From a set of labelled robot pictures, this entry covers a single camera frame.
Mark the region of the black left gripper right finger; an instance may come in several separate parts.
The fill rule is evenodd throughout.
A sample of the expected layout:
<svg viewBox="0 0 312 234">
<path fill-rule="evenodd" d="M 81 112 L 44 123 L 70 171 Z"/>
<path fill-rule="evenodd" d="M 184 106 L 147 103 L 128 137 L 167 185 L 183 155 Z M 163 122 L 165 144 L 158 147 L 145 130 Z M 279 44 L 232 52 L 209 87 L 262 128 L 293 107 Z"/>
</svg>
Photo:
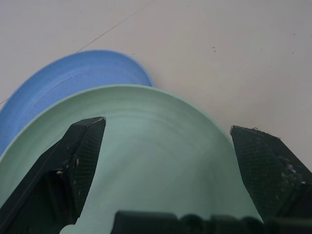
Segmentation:
<svg viewBox="0 0 312 234">
<path fill-rule="evenodd" d="M 281 139 L 233 125 L 243 184 L 261 220 L 244 218 L 254 234 L 312 234 L 312 172 Z"/>
</svg>

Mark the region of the blue plate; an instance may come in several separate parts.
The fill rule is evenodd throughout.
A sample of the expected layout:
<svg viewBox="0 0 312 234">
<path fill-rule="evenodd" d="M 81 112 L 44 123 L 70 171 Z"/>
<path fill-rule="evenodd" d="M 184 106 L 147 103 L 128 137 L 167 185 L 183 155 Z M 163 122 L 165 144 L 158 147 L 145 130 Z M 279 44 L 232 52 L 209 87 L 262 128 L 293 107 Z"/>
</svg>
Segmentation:
<svg viewBox="0 0 312 234">
<path fill-rule="evenodd" d="M 116 84 L 154 86 L 139 62 L 117 51 L 78 52 L 44 66 L 0 109 L 0 156 L 24 127 L 51 105 L 83 90 Z"/>
</svg>

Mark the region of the green plate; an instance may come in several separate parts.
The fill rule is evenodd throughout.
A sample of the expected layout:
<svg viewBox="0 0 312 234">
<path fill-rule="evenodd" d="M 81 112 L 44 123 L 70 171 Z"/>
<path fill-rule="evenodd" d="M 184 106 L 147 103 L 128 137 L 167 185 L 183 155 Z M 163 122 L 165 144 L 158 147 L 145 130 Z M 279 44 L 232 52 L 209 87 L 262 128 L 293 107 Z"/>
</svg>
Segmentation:
<svg viewBox="0 0 312 234">
<path fill-rule="evenodd" d="M 75 94 L 27 125 L 0 157 L 0 206 L 71 124 L 91 117 L 106 118 L 95 177 L 61 234 L 110 234 L 118 210 L 259 216 L 227 134 L 177 96 L 134 85 Z"/>
</svg>

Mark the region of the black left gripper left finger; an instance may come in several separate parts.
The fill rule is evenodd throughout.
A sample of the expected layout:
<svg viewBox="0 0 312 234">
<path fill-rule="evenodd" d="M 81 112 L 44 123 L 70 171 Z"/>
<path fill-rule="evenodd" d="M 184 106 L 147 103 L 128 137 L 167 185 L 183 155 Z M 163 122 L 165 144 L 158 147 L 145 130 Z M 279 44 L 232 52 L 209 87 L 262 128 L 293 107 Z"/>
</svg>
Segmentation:
<svg viewBox="0 0 312 234">
<path fill-rule="evenodd" d="M 76 224 L 95 176 L 106 119 L 72 124 L 0 208 L 0 234 L 60 234 Z"/>
</svg>

